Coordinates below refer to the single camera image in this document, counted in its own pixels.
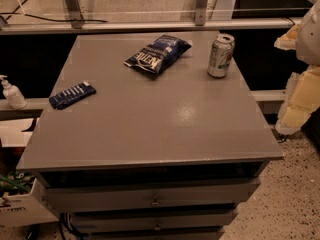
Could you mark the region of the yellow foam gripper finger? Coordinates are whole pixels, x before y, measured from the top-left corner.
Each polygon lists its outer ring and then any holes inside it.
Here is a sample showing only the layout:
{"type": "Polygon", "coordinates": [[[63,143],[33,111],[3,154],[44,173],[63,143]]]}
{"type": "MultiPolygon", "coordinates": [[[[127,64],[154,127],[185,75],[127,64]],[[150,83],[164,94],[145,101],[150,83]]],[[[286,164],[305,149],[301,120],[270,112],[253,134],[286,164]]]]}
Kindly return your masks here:
{"type": "Polygon", "coordinates": [[[294,134],[319,107],[320,67],[310,65],[303,73],[292,73],[288,79],[276,131],[282,135],[294,134]]]}

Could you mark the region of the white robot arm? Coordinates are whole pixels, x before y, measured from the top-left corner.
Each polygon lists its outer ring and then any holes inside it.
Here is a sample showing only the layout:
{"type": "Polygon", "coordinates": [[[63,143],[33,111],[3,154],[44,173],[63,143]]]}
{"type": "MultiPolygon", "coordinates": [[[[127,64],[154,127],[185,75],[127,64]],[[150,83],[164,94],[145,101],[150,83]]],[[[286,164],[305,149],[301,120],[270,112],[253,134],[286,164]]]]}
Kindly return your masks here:
{"type": "Polygon", "coordinates": [[[320,1],[311,7],[299,24],[277,38],[274,46],[295,50],[297,59],[308,65],[303,73],[292,73],[288,79],[275,125],[279,134],[292,135],[320,107],[320,1]]]}

